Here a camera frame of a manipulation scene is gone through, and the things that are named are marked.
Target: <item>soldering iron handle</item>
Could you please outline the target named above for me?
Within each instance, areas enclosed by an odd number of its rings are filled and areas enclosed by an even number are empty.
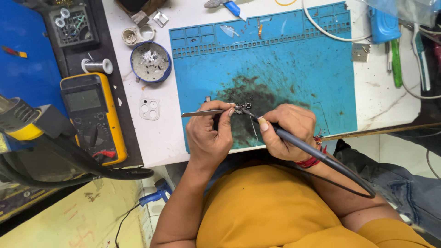
[[[260,116],[254,116],[253,121],[258,123],[257,119],[259,117]],[[280,127],[279,124],[277,123],[271,123],[271,124],[274,128],[274,131],[279,137],[295,145],[296,147],[300,148],[301,150],[313,156],[314,158],[322,161],[325,165],[331,167],[332,169],[340,172],[341,174],[345,175],[346,177],[354,181],[356,184],[358,184],[360,187],[362,187],[364,190],[366,190],[369,193],[370,196],[368,198],[372,199],[375,197],[374,189],[370,187],[370,185],[367,184],[362,178],[360,178],[353,171],[351,171],[348,167],[344,166],[338,161],[333,160],[332,158],[328,157],[326,154],[312,147],[308,143],[290,134],[285,129]]]

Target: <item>mustard yellow shirt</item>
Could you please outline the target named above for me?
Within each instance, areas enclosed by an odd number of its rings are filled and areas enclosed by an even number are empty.
[[[433,247],[405,223],[377,219],[344,228],[300,177],[271,165],[221,177],[205,198],[198,248]]]

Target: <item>fingernail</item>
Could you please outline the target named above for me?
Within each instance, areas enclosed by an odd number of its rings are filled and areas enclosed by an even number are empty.
[[[268,123],[263,118],[259,119],[259,126],[260,126],[260,131],[262,132],[265,132],[269,128]]]

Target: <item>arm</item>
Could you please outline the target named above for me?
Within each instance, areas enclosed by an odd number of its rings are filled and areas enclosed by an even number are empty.
[[[291,143],[280,139],[274,132],[270,122],[278,123],[291,134],[316,147],[316,142],[313,139],[315,121],[313,112],[295,105],[283,104],[275,110],[266,113],[259,120],[259,125],[263,140],[272,156],[299,162],[306,161],[311,156]],[[367,194],[355,182],[322,162],[305,170],[360,193]],[[316,191],[337,215],[343,226],[351,231],[356,232],[364,224],[374,219],[392,218],[402,221],[398,213],[380,195],[377,195],[374,199],[368,199],[354,195],[315,177],[311,177],[311,181]]]
[[[200,111],[225,109],[217,131],[213,129],[213,116],[194,116],[186,125],[190,161],[164,206],[152,238],[151,247],[196,247],[196,236],[201,224],[204,190],[233,145],[230,116],[234,104],[210,101]]]

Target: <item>hand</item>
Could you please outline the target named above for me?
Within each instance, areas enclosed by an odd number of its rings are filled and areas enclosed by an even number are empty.
[[[199,111],[224,109],[219,119],[217,131],[213,129],[214,115],[193,116],[185,127],[190,148],[189,166],[199,172],[213,173],[217,166],[227,157],[233,145],[230,119],[234,112],[234,103],[209,101],[203,103]]]
[[[293,160],[294,162],[308,160],[311,155],[277,136],[270,122],[278,123],[292,135],[297,136],[312,147],[316,147],[313,138],[315,121],[315,115],[312,111],[292,104],[282,104],[269,111],[259,120],[260,133],[262,133],[268,152],[272,156],[283,160]]]

